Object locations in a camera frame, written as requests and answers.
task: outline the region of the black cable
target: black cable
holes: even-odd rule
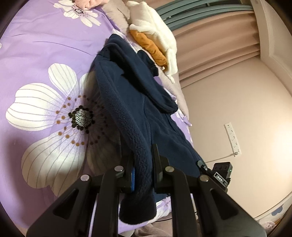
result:
[[[172,218],[169,218],[169,219],[166,219],[166,220],[161,220],[161,221],[156,221],[156,222],[162,222],[162,221],[169,221],[169,220],[172,220]]]

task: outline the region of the stuffed animal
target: stuffed animal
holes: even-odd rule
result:
[[[89,10],[98,5],[107,4],[109,0],[75,0],[75,4],[82,10]]]

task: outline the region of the white flower print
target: white flower print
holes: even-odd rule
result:
[[[71,0],[61,0],[59,3],[55,3],[54,7],[63,8],[64,16],[71,17],[72,19],[80,18],[80,20],[88,27],[92,27],[92,23],[100,26],[100,22],[95,19],[98,14],[91,10],[81,10]]]
[[[78,82],[69,66],[55,63],[48,74],[61,94],[43,83],[24,85],[6,119],[26,131],[50,128],[49,136],[24,152],[21,169],[31,187],[50,186],[59,196],[79,177],[85,156],[96,175],[119,164],[120,135],[102,105],[94,72]]]

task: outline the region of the orange plush fabric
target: orange plush fabric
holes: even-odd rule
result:
[[[166,57],[151,39],[148,39],[144,33],[138,32],[137,30],[130,30],[130,33],[137,43],[151,54],[158,66],[167,66]]]

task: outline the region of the pink curtain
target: pink curtain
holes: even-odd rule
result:
[[[235,63],[260,54],[260,40],[253,11],[211,16],[183,26],[173,34],[181,87]]]

